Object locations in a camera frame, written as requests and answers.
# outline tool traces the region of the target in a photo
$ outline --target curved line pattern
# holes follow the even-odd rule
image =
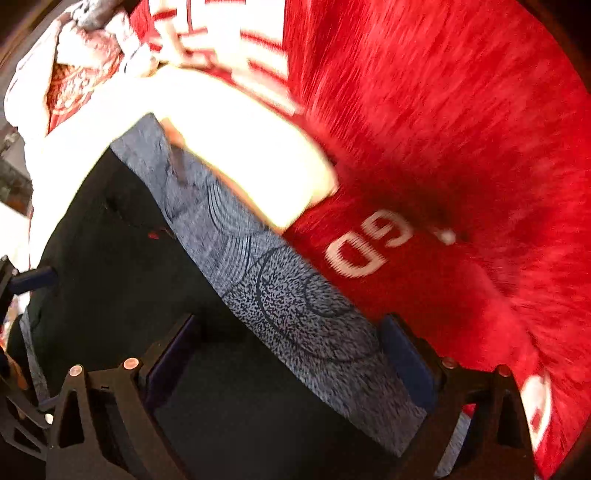
[[[266,265],[269,263],[273,253],[281,250],[281,249],[289,249],[289,247],[277,247],[274,248],[273,250],[270,250],[269,252],[267,252],[262,258],[261,260],[259,260],[259,262],[257,262],[257,264],[260,263],[261,267],[259,270],[259,273],[256,277],[256,293],[255,293],[255,299],[257,302],[258,307],[261,309],[263,317],[265,318],[266,323],[269,325],[269,327],[271,327],[278,335],[280,335],[282,338],[284,338],[288,343],[290,343],[294,349],[303,352],[305,355],[312,357],[314,359],[317,360],[322,360],[322,361],[326,361],[328,363],[331,364],[352,364],[355,362],[360,362],[366,359],[369,359],[370,357],[376,355],[379,352],[379,348],[376,348],[373,352],[364,354],[364,355],[360,355],[357,357],[353,357],[353,358],[348,358],[347,360],[338,360],[336,358],[331,358],[331,357],[327,357],[327,356],[321,356],[318,355],[317,353],[312,352],[311,350],[307,349],[306,347],[304,347],[303,345],[299,344],[298,342],[296,342],[291,336],[289,336],[286,332],[284,332],[283,330],[281,330],[277,324],[275,324],[275,322],[271,319],[271,317],[269,316],[269,314],[267,313],[267,310],[265,309],[263,303],[262,303],[262,291],[261,291],[261,283],[262,283],[262,275],[263,272],[265,271],[265,267]]]
[[[207,186],[207,205],[209,207],[209,215],[217,231],[232,239],[240,239],[246,236],[265,233],[267,227],[262,222],[253,221],[253,214],[240,205],[231,192],[230,195],[225,195],[222,188],[223,187],[219,182],[214,182]],[[224,216],[229,216],[228,209],[225,208],[227,202],[236,202],[237,208],[233,211],[238,212],[241,217],[244,217],[245,215],[248,216],[249,223],[252,223],[252,229],[250,231],[237,232],[230,228],[229,220],[224,218]]]
[[[320,277],[320,274],[318,272],[312,273],[311,275],[309,275],[306,280],[304,280],[304,293],[303,293],[303,297],[304,297],[304,302],[306,304],[306,307],[308,307],[308,309],[312,312],[315,313],[316,315],[318,315],[319,317],[323,317],[323,318],[332,318],[332,317],[341,317],[346,313],[352,312],[355,307],[349,303],[348,307],[343,307],[339,310],[335,309],[331,312],[321,312],[320,310],[318,310],[318,308],[310,301],[310,298],[308,296],[308,292],[310,291],[310,289],[308,288],[310,283],[312,282],[313,279]]]

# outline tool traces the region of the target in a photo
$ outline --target white fabric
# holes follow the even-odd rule
[[[528,427],[530,429],[531,446],[534,453],[542,442],[552,412],[552,382],[548,374],[542,378],[539,375],[532,375],[525,380],[521,387],[521,400],[525,410]]]
[[[288,57],[283,48],[285,0],[149,3],[152,15],[171,15],[154,21],[159,36],[148,39],[162,47],[156,54],[161,62],[198,68],[215,64],[231,72],[232,81],[241,89],[284,115],[301,112],[287,88]],[[215,54],[203,53],[204,49]]]
[[[25,145],[33,181],[32,267],[103,152],[149,112],[167,119],[185,148],[233,180],[276,230],[337,189],[314,141],[226,83],[173,66],[144,79],[116,74],[72,118]]]
[[[47,135],[50,113],[47,92],[54,64],[97,67],[125,54],[124,69],[136,76],[150,75],[157,67],[148,47],[140,48],[127,13],[117,12],[104,31],[90,34],[75,26],[72,13],[78,2],[57,17],[17,64],[7,93],[4,112],[7,121],[18,128],[25,142],[38,142]]]

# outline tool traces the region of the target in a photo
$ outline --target blue padding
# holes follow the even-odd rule
[[[413,403],[427,412],[431,411],[437,402],[436,380],[417,348],[391,315],[382,321],[381,338],[386,357]]]
[[[13,295],[21,295],[38,288],[49,287],[56,282],[56,271],[51,267],[41,267],[16,275],[8,284],[8,289]]]

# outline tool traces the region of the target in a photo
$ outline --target black bracket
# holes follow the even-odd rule
[[[186,480],[137,388],[139,359],[119,368],[70,369],[48,443],[47,480]]]
[[[0,377],[0,436],[4,441],[39,460],[47,460],[49,428],[25,393],[10,380]]]
[[[48,287],[56,282],[57,274],[51,267],[19,273],[6,255],[0,258],[0,326],[6,318],[15,295]],[[0,348],[0,377],[8,378],[9,376],[10,364],[4,350]]]
[[[506,365],[499,365],[494,372],[462,368],[450,358],[439,358],[431,346],[414,336],[401,319],[388,316],[383,323],[382,340],[385,345],[390,345],[386,348],[389,359],[399,361],[398,354],[392,356],[389,353],[392,346],[400,343],[388,339],[388,335],[399,329],[405,332],[417,353],[405,356],[405,365],[400,369],[403,375],[411,376],[413,371],[418,371],[422,375],[420,378],[426,378],[427,386],[422,390],[411,383],[415,398],[419,393],[419,398],[428,399],[431,389],[437,398],[402,455],[391,480],[433,480],[460,413],[468,405],[474,405],[474,415],[459,457],[446,479],[532,479],[534,458],[530,432],[511,370]],[[414,365],[415,361],[422,362],[422,365]],[[433,372],[431,378],[428,378],[429,372]]]

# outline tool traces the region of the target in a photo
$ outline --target black plastic mount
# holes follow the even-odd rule
[[[47,287],[57,282],[57,274],[51,267],[42,267],[19,273],[8,257],[0,258],[0,326],[6,318],[15,295]],[[0,348],[0,377],[10,374],[8,359]]]
[[[42,273],[45,283],[55,276],[51,270]],[[0,306],[8,308],[16,275],[7,259],[2,259],[0,274]],[[36,277],[36,285],[44,284],[38,274],[29,276]],[[402,320],[389,316],[384,326],[386,354],[411,398],[428,407],[389,480],[433,479],[460,413],[471,404],[475,410],[469,431],[446,478],[532,480],[528,425],[508,367],[494,372],[464,369],[439,358]],[[96,372],[73,366],[60,394],[38,406],[0,375],[1,436],[45,461],[46,480],[187,480],[150,411],[165,400],[200,333],[199,318],[185,315],[141,359],[128,358],[118,368]]]
[[[407,375],[417,371],[419,375],[421,372],[427,377],[431,375],[426,383],[437,392],[437,400],[402,455],[391,480],[433,480],[466,406],[472,406],[474,414],[459,457],[446,479],[534,478],[527,418],[511,370],[499,365],[494,372],[481,372],[464,369],[450,358],[441,359],[425,340],[414,336],[395,316],[387,317],[382,325],[384,344],[392,335],[397,336],[397,330],[405,333],[410,343],[407,348],[415,351],[406,356],[406,364],[400,370]],[[386,353],[392,358],[388,348]],[[424,389],[415,388],[415,396],[428,398]]]

